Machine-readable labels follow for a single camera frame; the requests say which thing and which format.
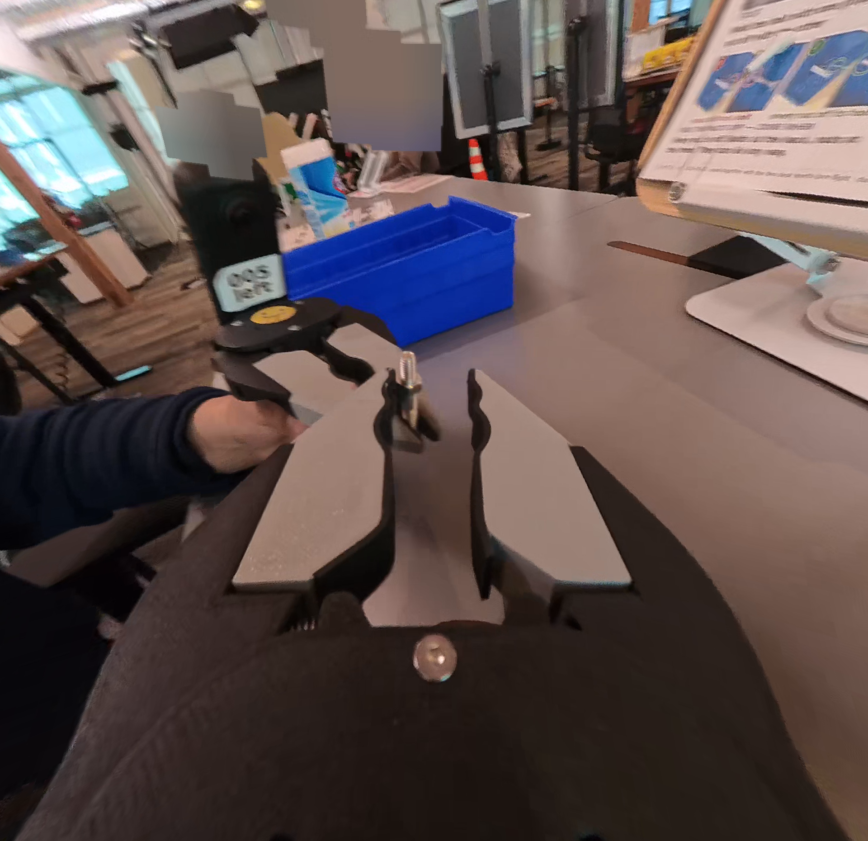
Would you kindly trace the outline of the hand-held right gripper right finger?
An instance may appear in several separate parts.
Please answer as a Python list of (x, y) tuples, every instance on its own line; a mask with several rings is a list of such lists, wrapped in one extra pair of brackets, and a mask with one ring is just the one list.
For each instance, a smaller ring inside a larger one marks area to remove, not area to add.
[(567, 438), (482, 369), (472, 422), (472, 569), (503, 623), (556, 616), (571, 595), (630, 591), (629, 573)]

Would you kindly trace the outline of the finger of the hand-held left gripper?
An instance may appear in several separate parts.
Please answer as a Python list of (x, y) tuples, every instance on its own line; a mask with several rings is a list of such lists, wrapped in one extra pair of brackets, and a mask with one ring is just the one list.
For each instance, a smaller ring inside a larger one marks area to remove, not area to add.
[(253, 367), (288, 392), (292, 414), (306, 425), (331, 412), (375, 372), (370, 362), (340, 351), (321, 356), (280, 352), (260, 358)]
[(400, 348), (361, 324), (318, 330), (318, 357), (331, 375), (346, 383), (363, 384), (385, 369), (395, 369)]

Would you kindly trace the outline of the steel bolt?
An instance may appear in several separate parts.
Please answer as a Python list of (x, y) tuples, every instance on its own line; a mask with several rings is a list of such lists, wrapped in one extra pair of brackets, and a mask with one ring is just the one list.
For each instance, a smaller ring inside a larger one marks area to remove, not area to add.
[[(416, 355), (409, 350), (401, 353), (399, 358), (398, 368), (396, 372), (396, 380), (398, 378), (413, 378), (421, 376), (418, 371), (418, 361)], [(407, 396), (397, 387), (398, 411), (401, 422), (407, 428), (412, 438), (416, 441), (421, 441), (421, 393), (418, 395)]]

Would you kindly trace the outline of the blue plastic bin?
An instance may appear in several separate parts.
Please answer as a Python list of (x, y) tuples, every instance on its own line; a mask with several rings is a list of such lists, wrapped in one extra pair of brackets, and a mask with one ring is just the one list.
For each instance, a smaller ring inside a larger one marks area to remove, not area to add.
[(288, 297), (380, 318), (401, 346), (514, 304), (517, 217), (451, 196), (283, 255)]

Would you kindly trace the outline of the person's left forearm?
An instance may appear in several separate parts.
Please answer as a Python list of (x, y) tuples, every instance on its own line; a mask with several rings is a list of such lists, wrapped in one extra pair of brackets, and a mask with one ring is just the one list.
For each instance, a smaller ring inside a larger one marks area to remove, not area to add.
[(203, 387), (2, 416), (2, 550), (36, 546), (117, 510), (229, 488), (189, 440), (195, 411), (223, 395)]

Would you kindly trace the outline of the person's left hand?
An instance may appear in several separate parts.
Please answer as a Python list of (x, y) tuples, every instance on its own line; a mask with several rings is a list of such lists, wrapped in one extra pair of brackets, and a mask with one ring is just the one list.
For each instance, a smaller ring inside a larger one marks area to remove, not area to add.
[(231, 395), (198, 406), (187, 438), (201, 459), (219, 474), (255, 468), (284, 446), (294, 444), (308, 426), (277, 404), (242, 401)]

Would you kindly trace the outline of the white blue wipes canister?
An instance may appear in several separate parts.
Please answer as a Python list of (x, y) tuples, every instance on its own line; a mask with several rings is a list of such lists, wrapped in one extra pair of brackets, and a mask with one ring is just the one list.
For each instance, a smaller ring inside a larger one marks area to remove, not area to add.
[(329, 140), (301, 141), (279, 155), (315, 239), (331, 239), (355, 228)]

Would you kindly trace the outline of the white cabinet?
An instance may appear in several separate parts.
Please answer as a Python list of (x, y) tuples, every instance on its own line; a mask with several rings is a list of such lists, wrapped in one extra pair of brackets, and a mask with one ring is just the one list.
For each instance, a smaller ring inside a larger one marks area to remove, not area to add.
[[(114, 225), (103, 223), (81, 230), (81, 237), (90, 245), (111, 273), (128, 290), (142, 286), (150, 274), (129, 248)], [(67, 271), (61, 277), (63, 287), (79, 304), (94, 304), (103, 300), (102, 293), (81, 270), (67, 251), (60, 251), (57, 259)]]

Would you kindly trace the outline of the white stand with wooden board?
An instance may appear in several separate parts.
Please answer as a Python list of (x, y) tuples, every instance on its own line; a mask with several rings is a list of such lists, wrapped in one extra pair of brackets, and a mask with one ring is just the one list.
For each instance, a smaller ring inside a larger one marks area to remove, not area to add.
[[(714, 0), (715, 14), (722, 0)], [(713, 188), (644, 180), (654, 149), (702, 43), (702, 28), (647, 139), (637, 192), (646, 208), (756, 239), (786, 263), (690, 298), (690, 317), (863, 402), (867, 399), (867, 198)]]

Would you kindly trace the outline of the grey framed panel on stand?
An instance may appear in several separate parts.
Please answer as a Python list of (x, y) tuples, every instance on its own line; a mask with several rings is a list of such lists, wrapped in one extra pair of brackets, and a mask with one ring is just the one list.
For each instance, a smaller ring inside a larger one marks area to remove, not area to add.
[(448, 0), (438, 6), (438, 22), (455, 136), (529, 127), (533, 0)]

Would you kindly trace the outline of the black pole stand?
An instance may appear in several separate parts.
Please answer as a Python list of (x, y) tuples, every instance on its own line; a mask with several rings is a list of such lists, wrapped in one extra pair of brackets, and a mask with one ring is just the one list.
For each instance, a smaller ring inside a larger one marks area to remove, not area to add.
[(588, 25), (584, 15), (572, 18), (566, 28), (566, 95), (567, 95), (567, 143), (568, 143), (568, 189), (579, 189), (580, 141), (580, 63), (581, 39)]

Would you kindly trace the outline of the black office chair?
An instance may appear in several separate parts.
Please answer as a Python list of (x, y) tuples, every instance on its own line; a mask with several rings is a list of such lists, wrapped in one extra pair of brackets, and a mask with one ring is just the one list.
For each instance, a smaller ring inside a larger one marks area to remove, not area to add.
[[(634, 132), (624, 107), (605, 106), (592, 109), (584, 140), (585, 156), (597, 163), (597, 191), (601, 194), (634, 197), (636, 166), (644, 147), (644, 136)], [(611, 169), (626, 164), (625, 178), (612, 182)]]

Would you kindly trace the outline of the black desk grommet cover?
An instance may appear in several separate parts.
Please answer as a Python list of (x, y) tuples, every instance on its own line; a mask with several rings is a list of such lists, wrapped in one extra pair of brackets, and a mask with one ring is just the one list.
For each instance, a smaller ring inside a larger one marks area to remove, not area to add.
[(687, 266), (739, 280), (781, 266), (786, 261), (756, 239), (736, 235), (688, 258)]

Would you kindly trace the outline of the person's dark clothing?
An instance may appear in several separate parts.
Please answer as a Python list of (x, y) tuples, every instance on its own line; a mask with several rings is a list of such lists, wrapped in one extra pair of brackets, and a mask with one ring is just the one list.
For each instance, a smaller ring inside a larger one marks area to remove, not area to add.
[(49, 587), (2, 568), (2, 808), (55, 774), (143, 592), (139, 567), (124, 562), (86, 567)]

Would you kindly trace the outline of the printed instruction sheet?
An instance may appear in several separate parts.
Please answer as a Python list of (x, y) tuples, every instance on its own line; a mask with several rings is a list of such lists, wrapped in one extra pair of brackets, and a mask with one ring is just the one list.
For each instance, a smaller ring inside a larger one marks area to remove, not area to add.
[(864, 203), (867, 0), (722, 0), (644, 180)]

